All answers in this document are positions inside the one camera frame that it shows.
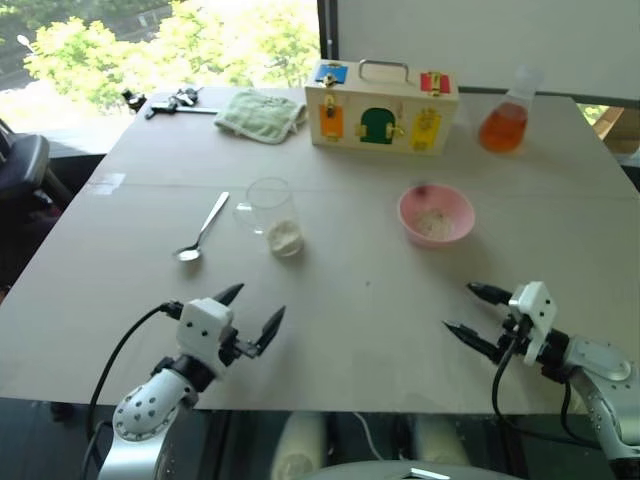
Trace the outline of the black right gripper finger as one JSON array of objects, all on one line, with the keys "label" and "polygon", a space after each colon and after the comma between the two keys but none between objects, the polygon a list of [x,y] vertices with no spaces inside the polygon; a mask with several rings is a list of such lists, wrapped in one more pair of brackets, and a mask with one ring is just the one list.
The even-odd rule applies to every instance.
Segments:
[{"label": "black right gripper finger", "polygon": [[480,282],[469,282],[466,287],[476,297],[490,304],[508,304],[512,297],[507,290]]},{"label": "black right gripper finger", "polygon": [[463,344],[484,355],[492,363],[500,362],[503,356],[500,348],[481,338],[475,330],[463,324],[453,324],[450,322],[444,322],[444,326]]}]

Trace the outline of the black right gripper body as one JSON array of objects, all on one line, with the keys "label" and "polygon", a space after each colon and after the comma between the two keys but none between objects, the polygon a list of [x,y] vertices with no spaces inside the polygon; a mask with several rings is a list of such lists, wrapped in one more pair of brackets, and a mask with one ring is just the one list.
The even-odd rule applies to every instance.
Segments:
[{"label": "black right gripper body", "polygon": [[509,310],[502,322],[503,333],[497,343],[498,350],[494,363],[498,364],[505,358],[510,347],[514,348],[516,354],[523,355],[526,352],[530,343],[530,331],[533,326],[533,306],[526,303],[510,305],[506,299],[499,299],[494,304],[504,305]]}]

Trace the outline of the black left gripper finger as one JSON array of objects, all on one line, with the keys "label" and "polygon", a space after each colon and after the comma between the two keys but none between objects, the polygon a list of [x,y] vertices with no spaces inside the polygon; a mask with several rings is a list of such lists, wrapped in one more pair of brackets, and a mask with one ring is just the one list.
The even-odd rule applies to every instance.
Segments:
[{"label": "black left gripper finger", "polygon": [[231,285],[221,292],[215,294],[212,299],[226,307],[229,307],[237,297],[237,295],[240,293],[240,291],[243,289],[243,287],[243,283]]},{"label": "black left gripper finger", "polygon": [[261,356],[264,351],[268,348],[270,343],[273,341],[275,336],[277,335],[282,320],[284,318],[286,312],[286,307],[280,307],[276,312],[274,312],[269,320],[264,324],[262,328],[262,332],[260,337],[254,342],[255,346],[255,354],[257,356]]}]

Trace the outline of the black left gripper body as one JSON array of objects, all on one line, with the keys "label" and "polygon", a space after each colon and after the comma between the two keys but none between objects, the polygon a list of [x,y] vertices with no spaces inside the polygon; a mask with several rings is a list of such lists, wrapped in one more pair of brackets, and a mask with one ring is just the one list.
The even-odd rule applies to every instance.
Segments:
[{"label": "black left gripper body", "polygon": [[240,357],[256,358],[259,355],[258,346],[251,341],[242,340],[234,327],[226,328],[220,340],[218,357],[225,367],[229,367]]}]

